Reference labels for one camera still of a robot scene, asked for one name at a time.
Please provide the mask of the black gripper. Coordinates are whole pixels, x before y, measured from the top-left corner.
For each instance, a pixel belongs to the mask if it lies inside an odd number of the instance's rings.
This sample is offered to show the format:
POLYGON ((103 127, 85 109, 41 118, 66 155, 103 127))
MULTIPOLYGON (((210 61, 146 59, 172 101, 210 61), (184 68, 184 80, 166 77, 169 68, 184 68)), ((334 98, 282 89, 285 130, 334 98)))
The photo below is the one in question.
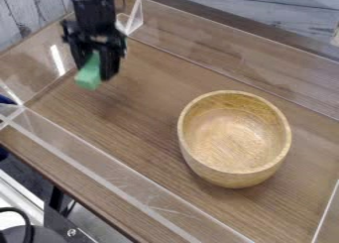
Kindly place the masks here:
POLYGON ((62 40, 70 47, 77 69, 91 52, 98 51, 99 80, 109 81, 118 73, 125 52, 125 36, 115 28, 113 0, 71 0, 75 18, 61 21, 62 40))

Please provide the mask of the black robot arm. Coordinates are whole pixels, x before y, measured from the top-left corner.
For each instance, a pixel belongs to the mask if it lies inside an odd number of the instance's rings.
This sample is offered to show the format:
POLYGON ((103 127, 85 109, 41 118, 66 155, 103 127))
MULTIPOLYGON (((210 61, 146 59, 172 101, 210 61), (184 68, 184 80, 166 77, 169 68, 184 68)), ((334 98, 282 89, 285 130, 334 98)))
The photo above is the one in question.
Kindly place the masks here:
POLYGON ((63 19, 62 41, 69 45, 78 71, 97 69, 94 79, 109 81, 118 73, 126 37, 115 27, 113 0, 71 0, 73 20, 63 19))

